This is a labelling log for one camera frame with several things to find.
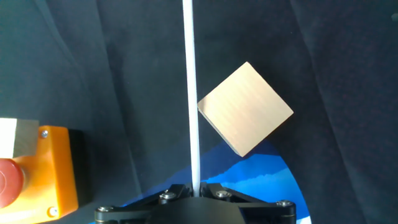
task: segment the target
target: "black fabric backdrop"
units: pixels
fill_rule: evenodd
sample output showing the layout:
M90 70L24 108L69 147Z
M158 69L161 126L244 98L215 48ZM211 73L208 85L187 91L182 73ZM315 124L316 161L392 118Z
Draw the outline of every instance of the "black fabric backdrop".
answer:
M269 140L313 223L398 223L387 1L194 1L198 97L245 61L295 111ZM0 116L85 132L88 223L190 164L181 1L0 1ZM221 138L200 120L201 150Z

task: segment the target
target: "white rod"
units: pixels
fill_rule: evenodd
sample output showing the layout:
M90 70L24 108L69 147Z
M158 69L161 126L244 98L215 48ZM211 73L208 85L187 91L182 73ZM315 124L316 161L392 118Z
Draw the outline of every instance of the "white rod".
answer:
M191 167L193 196L200 191L200 150L198 125L197 75L195 68L195 38L193 35L192 0L182 0L185 36L185 60L187 61L189 133L191 142Z

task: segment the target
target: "screw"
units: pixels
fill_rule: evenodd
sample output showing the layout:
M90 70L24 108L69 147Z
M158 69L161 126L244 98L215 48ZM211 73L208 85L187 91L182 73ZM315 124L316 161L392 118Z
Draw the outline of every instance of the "screw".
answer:
M219 190L216 192L216 196L219 198L225 198L225 197L230 197L231 194L227 192L226 190Z
M100 208L98 208L98 211L100 212L109 212L111 210L113 210L112 206L101 206Z
M291 202L289 200L280 200L280 201L276 202L276 205L281 206L281 207L286 207L286 206L293 205L293 202Z
M173 192L166 192L166 193L162 193L159 197L161 199L166 199L166 200L170 200L175 198L176 194Z
M56 217L58 216L58 209L55 207L51 207L49 210L49 214L51 217Z
M47 138L48 135L49 135L49 132L47 130L42 131L43 138Z

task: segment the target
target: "red button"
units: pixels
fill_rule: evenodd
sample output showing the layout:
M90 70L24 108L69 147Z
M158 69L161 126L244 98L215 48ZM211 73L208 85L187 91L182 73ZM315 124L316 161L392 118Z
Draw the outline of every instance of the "red button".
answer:
M22 192L24 174L12 159L0 159L0 208L14 202Z

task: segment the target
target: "wooden cube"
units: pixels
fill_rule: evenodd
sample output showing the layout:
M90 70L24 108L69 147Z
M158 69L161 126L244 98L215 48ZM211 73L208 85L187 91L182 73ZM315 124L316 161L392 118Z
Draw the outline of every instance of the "wooden cube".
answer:
M38 121L0 118L0 158L34 156L38 131Z
M206 95L198 109L242 157L293 114L248 62Z

